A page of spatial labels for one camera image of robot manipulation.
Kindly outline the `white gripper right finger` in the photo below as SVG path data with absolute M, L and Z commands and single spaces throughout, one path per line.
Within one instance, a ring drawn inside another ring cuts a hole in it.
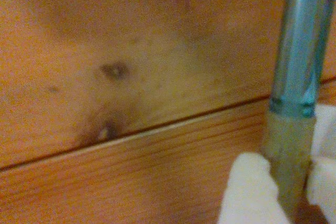
M 318 104 L 307 181 L 308 202 L 320 207 L 327 219 L 335 218 L 335 106 Z

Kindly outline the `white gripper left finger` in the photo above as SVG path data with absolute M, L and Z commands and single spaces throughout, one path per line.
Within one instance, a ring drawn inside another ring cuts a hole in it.
M 290 223 L 278 202 L 270 163 L 260 154 L 239 154 L 232 164 L 218 223 Z

